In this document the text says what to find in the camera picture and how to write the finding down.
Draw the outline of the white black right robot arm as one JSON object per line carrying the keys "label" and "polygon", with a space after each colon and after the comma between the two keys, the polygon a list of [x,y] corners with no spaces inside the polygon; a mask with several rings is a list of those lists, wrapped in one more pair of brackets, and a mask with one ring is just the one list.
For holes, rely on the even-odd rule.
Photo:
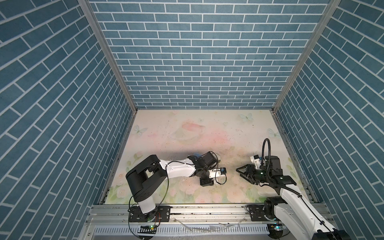
{"label": "white black right robot arm", "polygon": [[239,167],[236,172],[252,185],[270,187],[278,194],[266,198],[264,218],[279,221],[298,240],[350,240],[344,230],[338,230],[303,197],[291,176],[284,175],[277,156],[251,157],[251,164]]}

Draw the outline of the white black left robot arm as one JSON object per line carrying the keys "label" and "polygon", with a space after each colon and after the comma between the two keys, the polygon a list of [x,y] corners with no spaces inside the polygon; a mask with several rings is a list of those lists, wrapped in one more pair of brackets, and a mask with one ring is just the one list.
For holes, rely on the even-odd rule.
{"label": "white black left robot arm", "polygon": [[213,152],[172,161],[150,155],[126,174],[126,180],[134,201],[141,212],[147,215],[158,208],[153,194],[164,180],[197,177],[202,187],[219,184],[218,178],[227,176],[226,168],[220,168],[219,163],[220,159]]}

